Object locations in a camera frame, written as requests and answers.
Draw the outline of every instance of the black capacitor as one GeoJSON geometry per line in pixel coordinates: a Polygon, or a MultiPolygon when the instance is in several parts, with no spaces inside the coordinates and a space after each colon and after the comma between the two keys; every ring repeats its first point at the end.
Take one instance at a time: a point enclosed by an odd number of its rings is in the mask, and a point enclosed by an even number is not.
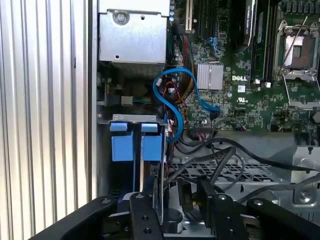
{"type": "Polygon", "coordinates": [[[162,232],[164,234],[179,234],[184,229],[182,213],[177,209],[165,208],[163,211],[162,232]]]}
{"type": "Polygon", "coordinates": [[[191,212],[194,209],[192,201],[191,183],[178,179],[179,203],[184,213],[191,212]]]}

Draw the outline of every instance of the motherboard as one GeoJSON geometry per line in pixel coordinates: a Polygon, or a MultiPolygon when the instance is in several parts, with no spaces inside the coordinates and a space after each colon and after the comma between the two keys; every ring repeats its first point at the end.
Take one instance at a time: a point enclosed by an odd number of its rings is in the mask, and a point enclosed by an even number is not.
{"type": "MultiPolygon", "coordinates": [[[[191,1],[191,8],[190,1],[175,1],[175,21],[184,23],[188,17],[193,24],[198,23],[200,19],[197,18],[203,17],[195,14],[198,2],[191,1]]],[[[294,122],[308,125],[315,132],[320,123],[320,2],[283,0],[272,5],[270,0],[252,1],[252,34],[248,46],[239,51],[232,45],[232,21],[238,17],[234,16],[234,1],[214,2],[211,31],[214,47],[206,39],[199,38],[203,31],[199,33],[190,26],[188,30],[198,82],[204,65],[221,66],[217,70],[221,72],[212,73],[223,76],[221,89],[199,89],[201,98],[210,105],[219,106],[221,112],[217,117],[205,111],[196,94],[191,93],[185,101],[188,107],[186,128],[190,131],[210,128],[214,122],[231,117],[252,132],[306,130],[290,124],[294,122]]],[[[173,64],[181,66],[183,59],[179,49],[175,54],[173,64]]],[[[222,123],[218,129],[242,130],[235,122],[222,123]]]]}

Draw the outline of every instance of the capacitor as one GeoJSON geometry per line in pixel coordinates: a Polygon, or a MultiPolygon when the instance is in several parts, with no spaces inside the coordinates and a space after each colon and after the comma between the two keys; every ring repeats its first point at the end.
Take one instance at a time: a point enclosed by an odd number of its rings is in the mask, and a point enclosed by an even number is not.
{"type": "Polygon", "coordinates": [[[165,208],[163,210],[162,232],[164,234],[179,234],[183,229],[181,212],[173,208],[165,208]]]}
{"type": "Polygon", "coordinates": [[[232,98],[232,92],[231,92],[231,91],[228,91],[228,92],[226,93],[226,96],[227,96],[228,98],[232,98]]]}

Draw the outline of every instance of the pcie slot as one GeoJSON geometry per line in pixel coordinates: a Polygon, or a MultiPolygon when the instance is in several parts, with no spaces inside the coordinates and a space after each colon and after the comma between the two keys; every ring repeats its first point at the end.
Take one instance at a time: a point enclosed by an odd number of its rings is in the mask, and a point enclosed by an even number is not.
{"type": "Polygon", "coordinates": [[[187,32],[191,32],[192,31],[193,6],[194,6],[194,0],[186,0],[186,6],[185,6],[185,30],[187,32]]]}

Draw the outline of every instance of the green circuit board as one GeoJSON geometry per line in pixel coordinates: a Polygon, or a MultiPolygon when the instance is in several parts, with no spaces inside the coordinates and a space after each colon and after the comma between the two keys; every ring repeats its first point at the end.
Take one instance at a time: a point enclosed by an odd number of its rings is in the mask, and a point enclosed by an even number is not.
{"type": "MultiPolygon", "coordinates": [[[[298,5],[297,12],[286,12],[287,2],[282,1],[278,5],[276,25],[278,26],[282,20],[286,20],[290,25],[301,25],[308,13],[298,12],[298,5]]],[[[189,36],[192,41],[192,52],[196,63],[218,62],[219,64],[223,64],[224,72],[222,90],[200,91],[201,98],[204,101],[221,108],[219,117],[211,120],[210,114],[201,108],[197,96],[192,93],[186,100],[188,106],[188,129],[192,131],[195,128],[210,128],[213,122],[226,117],[232,117],[243,123],[247,131],[276,132],[277,130],[272,126],[281,128],[281,126],[287,123],[300,122],[308,125],[310,130],[315,132],[317,125],[311,119],[320,108],[314,107],[313,109],[306,110],[289,106],[285,85],[282,80],[277,80],[274,74],[272,74],[274,82],[271,88],[265,87],[264,84],[254,84],[253,78],[261,78],[261,82],[264,79],[262,71],[255,71],[255,75],[251,75],[252,46],[240,53],[232,52],[229,43],[230,23],[228,22],[231,14],[230,5],[229,0],[228,8],[219,8],[217,10],[215,37],[217,37],[218,47],[221,51],[220,55],[215,55],[210,46],[196,40],[193,34],[189,36]],[[248,81],[234,81],[232,80],[232,76],[244,76],[248,81]]],[[[182,11],[182,9],[179,10],[179,6],[177,6],[177,16],[180,14],[179,11],[182,11]]],[[[308,16],[307,23],[319,23],[320,20],[317,15],[309,14],[308,16]]],[[[260,23],[260,26],[261,28],[266,28],[263,23],[260,23]]],[[[263,34],[266,32],[265,29],[258,29],[258,31],[263,34]]],[[[257,48],[257,52],[264,56],[265,49],[263,47],[257,48]]],[[[181,64],[181,61],[182,57],[180,56],[178,62],[181,64]]],[[[258,70],[262,69],[263,64],[261,62],[257,65],[255,66],[258,70]]],[[[302,103],[320,101],[319,89],[314,82],[290,81],[287,87],[292,100],[302,103]]],[[[223,123],[219,129],[222,131],[238,130],[237,124],[234,122],[223,123]]],[[[300,131],[301,129],[299,125],[285,128],[286,132],[300,131]]]]}

